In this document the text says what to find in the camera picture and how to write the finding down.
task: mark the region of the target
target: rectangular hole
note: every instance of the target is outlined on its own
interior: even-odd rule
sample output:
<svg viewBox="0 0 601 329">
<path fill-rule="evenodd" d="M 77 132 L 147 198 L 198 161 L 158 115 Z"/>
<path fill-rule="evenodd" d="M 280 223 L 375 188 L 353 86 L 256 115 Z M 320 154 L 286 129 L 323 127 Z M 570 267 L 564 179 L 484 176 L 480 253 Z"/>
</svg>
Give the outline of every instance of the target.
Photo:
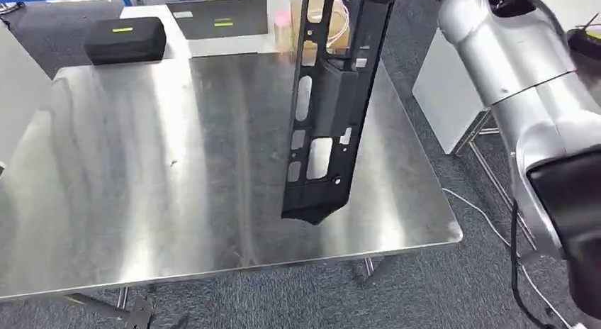
<svg viewBox="0 0 601 329">
<path fill-rule="evenodd" d="M 294 161 L 288 166 L 288 182 L 296 182 L 301 176 L 301 162 Z"/>
<path fill-rule="evenodd" d="M 311 98 L 311 89 L 313 80 L 311 76 L 303 76 L 298 81 L 298 94 L 296 94 L 296 112 L 297 121 L 304 121 L 309 113 L 309 100 Z"/>
<path fill-rule="evenodd" d="M 317 43 L 306 40 L 303 44 L 303 65 L 307 67 L 315 66 L 315 58 L 317 57 L 318 45 Z"/>
<path fill-rule="evenodd" d="M 344 132 L 344 135 L 340 137 L 340 144 L 341 145 L 348 145 L 349 142 L 351 141 L 351 128 L 348 127 L 347 130 Z"/>
<path fill-rule="evenodd" d="M 351 39 L 349 9 L 342 0 L 334 0 L 332 17 L 328 26 L 327 51 L 333 53 L 336 49 L 349 47 Z"/>
<path fill-rule="evenodd" d="M 327 174 L 332 152 L 332 138 L 319 138 L 311 141 L 307 179 L 321 179 Z"/>
<path fill-rule="evenodd" d="M 297 150 L 298 148 L 303 148 L 305 142 L 305 131 L 303 129 L 295 130 L 292 133 L 292 143 L 290 146 L 291 150 Z"/>
</svg>

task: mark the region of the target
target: black cable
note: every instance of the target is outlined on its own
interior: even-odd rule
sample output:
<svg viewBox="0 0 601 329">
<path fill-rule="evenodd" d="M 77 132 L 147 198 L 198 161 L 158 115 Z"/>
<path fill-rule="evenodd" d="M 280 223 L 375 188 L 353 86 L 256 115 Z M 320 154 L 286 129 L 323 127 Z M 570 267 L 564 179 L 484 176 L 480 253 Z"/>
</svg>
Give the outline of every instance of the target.
<svg viewBox="0 0 601 329">
<path fill-rule="evenodd" d="M 541 329 L 554 329 L 555 326 L 551 324 L 544 324 L 536 316 L 534 316 L 530 310 L 524 305 L 522 297 L 519 294 L 517 285 L 517 202 L 513 200 L 513 206 L 511 208 L 511 291 L 513 292 L 513 298 L 519 309 L 528 317 L 537 328 Z"/>
</svg>

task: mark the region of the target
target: cardboard box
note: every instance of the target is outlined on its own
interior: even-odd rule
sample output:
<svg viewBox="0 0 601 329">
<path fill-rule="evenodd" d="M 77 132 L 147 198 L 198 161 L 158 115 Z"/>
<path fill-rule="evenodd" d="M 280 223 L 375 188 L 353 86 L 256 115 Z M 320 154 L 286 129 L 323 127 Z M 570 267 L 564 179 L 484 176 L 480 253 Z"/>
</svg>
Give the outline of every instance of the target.
<svg viewBox="0 0 601 329">
<path fill-rule="evenodd" d="M 309 0 L 309 11 L 314 11 L 314 15 L 319 15 L 320 12 L 323 10 L 323 1 L 324 0 Z M 303 7 L 303 0 L 291 0 L 290 5 L 293 26 L 292 44 L 294 50 L 296 50 L 298 44 L 298 30 L 301 26 L 301 9 Z M 347 17 L 344 15 L 343 6 L 344 3 L 342 3 L 342 0 L 334 0 L 334 6 L 332 7 L 332 17 L 330 19 L 330 30 L 328 33 L 328 37 L 330 38 L 338 34 L 338 32 L 340 32 L 345 27 Z M 315 23 L 319 21 L 319 18 L 312 18 L 311 16 L 309 16 L 309 21 Z M 329 49 L 334 50 L 347 48 L 349 44 L 349 30 L 350 27 L 346 26 L 346 30 L 343 32 L 343 34 L 341 34 L 341 36 L 338 39 L 336 39 L 336 41 L 332 42 L 332 44 L 329 46 Z M 305 45 L 303 46 L 304 53 L 308 55 L 312 52 L 313 56 L 315 56 L 315 46 L 315 43 L 305 41 Z"/>
</svg>

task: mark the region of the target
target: white wall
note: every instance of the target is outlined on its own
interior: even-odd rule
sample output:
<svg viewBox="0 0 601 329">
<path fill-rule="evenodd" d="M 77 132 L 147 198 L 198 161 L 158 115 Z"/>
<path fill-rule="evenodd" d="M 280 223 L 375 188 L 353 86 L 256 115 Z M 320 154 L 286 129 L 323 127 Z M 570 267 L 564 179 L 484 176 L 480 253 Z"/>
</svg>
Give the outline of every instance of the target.
<svg viewBox="0 0 601 329">
<path fill-rule="evenodd" d="M 49 98 L 50 78 L 0 23 L 0 165 L 9 165 L 33 113 Z"/>
</svg>

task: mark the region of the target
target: white cable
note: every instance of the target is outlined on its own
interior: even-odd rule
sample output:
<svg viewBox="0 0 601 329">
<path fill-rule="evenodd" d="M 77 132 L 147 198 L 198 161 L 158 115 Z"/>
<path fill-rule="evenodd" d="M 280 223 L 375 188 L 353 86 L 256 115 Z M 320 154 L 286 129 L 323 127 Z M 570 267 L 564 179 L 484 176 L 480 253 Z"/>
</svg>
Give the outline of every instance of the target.
<svg viewBox="0 0 601 329">
<path fill-rule="evenodd" d="M 344 33 L 347 31 L 347 29 L 350 26 L 349 9 L 342 2 L 341 2 L 341 5 L 342 5 L 342 11 L 340 11 L 339 9 L 333 9 L 332 12 L 338 13 L 339 15 L 344 17 L 344 25 L 342 26 L 342 29 L 340 29 L 340 31 L 338 31 L 338 33 L 336 33 L 336 35 L 332 35 L 327 38 L 327 40 L 328 40 L 328 42 L 326 43 L 327 48 L 329 48 L 332 44 L 334 44 L 334 42 L 336 42 L 338 40 L 338 38 L 341 38 L 342 35 L 344 35 Z M 309 10 L 307 12 L 307 17 L 309 19 L 313 19 L 313 20 L 321 19 L 322 11 L 317 10 L 317 9 Z"/>
<path fill-rule="evenodd" d="M 463 201 L 464 203 L 468 204 L 471 208 L 473 208 L 474 210 L 479 212 L 484 217 L 484 219 L 486 219 L 486 223 L 488 223 L 488 226 L 490 226 L 490 228 L 495 232 L 497 237 L 499 237 L 499 239 L 501 239 L 503 241 L 503 244 L 505 244 L 506 247 L 511 248 L 511 245 L 509 244 L 509 242 L 499 233 L 499 231 L 497 230 L 497 228 L 495 227 L 493 222 L 486 215 L 486 213 L 484 213 L 484 211 L 482 211 L 479 207 L 472 204 L 471 202 L 467 201 L 464 197 L 451 191 L 450 189 L 442 189 L 442 190 L 448 194 L 451 194 L 452 196 L 455 196 L 457 199 Z M 530 283 L 530 286 L 534 289 L 534 292 L 536 292 L 539 295 L 539 297 L 543 300 L 543 302 L 551 309 L 551 311 L 553 311 L 555 313 L 557 318 L 559 318 L 559 320 L 566 326 L 566 328 L 571 329 L 572 326 L 568 324 L 568 321 L 566 321 L 566 319 L 563 318 L 563 316 L 559 313 L 559 311 L 557 311 L 557 309 L 555 309 L 555 307 L 551 304 L 551 302 L 549 302 L 549 300 L 546 299 L 546 297 L 540 292 L 540 290 L 539 290 L 539 288 L 537 288 L 536 284 L 534 284 L 534 282 L 532 281 L 532 278 L 530 278 L 530 275 L 526 271 L 526 268 L 524 267 L 524 265 L 520 265 L 520 267 L 522 268 L 522 271 L 524 272 L 524 275 L 526 276 L 526 280 L 528 281 L 528 283 Z"/>
</svg>

